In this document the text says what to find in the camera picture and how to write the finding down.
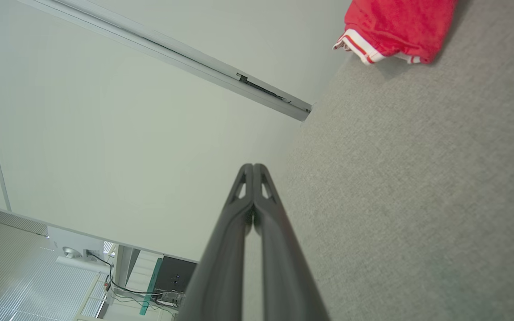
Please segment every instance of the black cable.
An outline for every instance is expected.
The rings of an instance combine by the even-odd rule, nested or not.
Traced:
[[[134,297],[118,295],[118,294],[116,294],[116,293],[114,293],[114,292],[113,292],[112,294],[114,294],[114,295],[115,295],[115,296],[117,296],[117,297],[122,297],[123,299],[131,299],[131,300],[127,300],[127,301],[120,301],[120,300],[119,300],[119,299],[117,299],[116,297],[113,297],[113,299],[115,299],[116,301],[119,301],[120,303],[126,303],[126,302],[136,301],[136,302],[137,302],[137,303],[139,303],[140,305],[143,305],[143,303],[145,302],[145,301],[140,302],[140,301],[138,301],[138,300],[134,299]],[[161,309],[161,310],[164,310],[165,312],[168,312],[169,314],[171,314],[171,315],[172,315],[172,317],[176,317],[176,315],[174,315],[171,311],[169,311],[169,310],[167,310],[167,309],[164,309],[164,308],[162,308],[162,307],[155,306],[155,305],[151,305],[151,304],[149,304],[149,303],[148,303],[148,306],[149,306],[150,308],[152,308],[152,310]]]
[[[140,292],[140,291],[132,291],[132,290],[128,290],[127,288],[125,287],[121,287],[119,286],[118,284],[114,283],[114,279],[112,278],[112,264],[110,264],[109,262],[106,262],[105,260],[102,260],[102,258],[99,258],[98,256],[92,254],[91,252],[87,252],[88,254],[94,256],[95,258],[98,258],[98,260],[104,262],[105,264],[108,264],[108,266],[110,267],[110,272],[108,273],[108,276],[106,278],[106,281],[105,282],[108,282],[108,278],[110,278],[110,282],[112,282],[112,284],[114,284],[114,286],[116,286],[117,288],[121,289],[121,290],[124,290],[124,291],[127,291],[127,292],[130,292],[130,293],[135,293],[135,294],[151,294],[151,295],[161,295],[161,294],[164,294],[165,292],[159,292],[159,293],[155,293],[155,292]]]
[[[160,303],[158,300],[159,300],[159,297],[162,296],[162,295],[156,295],[155,298],[153,299],[153,301],[157,304],[157,305],[161,305],[161,306],[166,306],[166,307],[169,307],[169,305],[165,305],[163,303]],[[172,299],[172,307],[174,308],[179,308],[179,305],[178,305],[178,300],[177,299]]]

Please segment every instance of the red garment with white trim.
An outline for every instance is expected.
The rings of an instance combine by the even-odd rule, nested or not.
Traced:
[[[431,63],[453,17],[456,0],[353,0],[334,49],[356,53],[366,65],[385,57]]]

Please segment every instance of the carpeted floor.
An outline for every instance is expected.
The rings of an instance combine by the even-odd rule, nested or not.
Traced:
[[[514,1],[460,1],[431,66],[351,57],[289,168],[277,185],[333,320],[514,320]]]

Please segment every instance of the white stripe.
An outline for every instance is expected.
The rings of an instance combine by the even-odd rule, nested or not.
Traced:
[[[344,47],[346,47],[346,45],[344,44],[344,42],[342,42],[342,40],[339,40],[336,45],[333,45],[332,49],[336,50],[336,49],[339,49],[340,47],[342,47],[344,45]]]
[[[373,53],[373,55],[370,56],[370,59],[372,59],[372,61],[374,61],[374,62],[381,61],[384,58],[385,58],[384,55],[382,55],[378,51],[376,51],[375,53]]]
[[[372,47],[368,41],[362,38],[362,36],[356,32],[356,30],[348,29],[344,34],[348,35],[352,41],[355,42],[355,44],[357,44],[360,48],[362,48],[370,58],[374,53],[378,53],[378,51],[374,49],[374,47]]]
[[[338,38],[337,43],[338,43],[338,42],[340,42],[340,41],[342,40],[342,38],[344,38],[344,35],[345,35],[345,34],[346,34],[346,33],[343,33],[343,34],[340,36],[340,38]]]
[[[354,52],[357,56],[359,56],[362,60],[362,62],[365,64],[365,65],[371,65],[371,63],[369,63],[369,61],[366,59],[366,57],[364,56],[364,54],[359,51],[355,45],[351,44],[350,41],[347,39],[347,38],[342,38],[342,41],[348,46],[348,48]]]
[[[410,63],[410,60],[412,60],[412,56],[408,56],[405,53],[396,53],[394,55],[394,57],[399,58],[399,59],[404,59],[408,63]]]

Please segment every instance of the wires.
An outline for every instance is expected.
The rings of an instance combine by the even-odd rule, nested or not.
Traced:
[[[154,298],[154,302],[156,302],[156,304],[157,304],[157,305],[165,305],[164,303],[160,303],[158,300],[159,300],[159,297],[155,297],[155,298]],[[172,303],[171,303],[171,304],[172,304],[172,305],[171,305],[172,307],[174,307],[174,308],[178,308],[178,309],[179,309],[179,305],[178,305],[178,301],[177,301],[177,300],[172,299]]]
[[[110,272],[108,273],[108,276],[106,277],[106,281],[105,282],[108,282],[108,278],[110,278],[110,282],[117,288],[123,290],[123,291],[126,291],[126,292],[130,292],[130,293],[135,293],[135,294],[150,294],[150,295],[161,295],[161,294],[165,294],[169,291],[164,291],[164,292],[160,292],[160,293],[154,293],[154,292],[140,292],[140,291],[133,291],[133,290],[128,290],[127,288],[125,287],[121,287],[119,286],[118,284],[114,283],[114,279],[112,278],[112,264],[110,264],[109,262],[106,262],[105,260],[102,260],[102,258],[99,258],[98,256],[92,254],[91,252],[87,252],[88,254],[90,254],[91,256],[94,256],[95,258],[98,258],[98,260],[102,261],[103,263],[105,264],[108,264],[108,266],[110,267]]]
[[[136,302],[137,302],[138,304],[140,304],[140,305],[144,305],[144,303],[145,303],[145,301],[140,302],[140,301],[138,301],[138,300],[134,299],[134,297],[122,296],[122,295],[118,295],[118,294],[116,294],[116,293],[114,293],[114,292],[112,292],[112,294],[114,294],[114,295],[115,295],[115,296],[117,296],[117,297],[122,297],[123,299],[130,299],[130,300],[126,300],[126,301],[120,301],[118,298],[113,297],[113,299],[115,299],[116,301],[119,301],[120,303],[126,303],[126,302],[131,302],[131,301],[136,301]],[[164,309],[164,308],[162,308],[162,307],[160,307],[160,306],[158,306],[158,305],[151,305],[151,304],[149,304],[149,302],[148,302],[148,307],[152,308],[152,310],[157,310],[157,309],[164,310],[164,311],[168,312],[169,314],[171,314],[171,315],[172,315],[172,317],[176,317],[176,316],[175,316],[171,311],[169,311],[169,310],[167,310],[167,309]]]

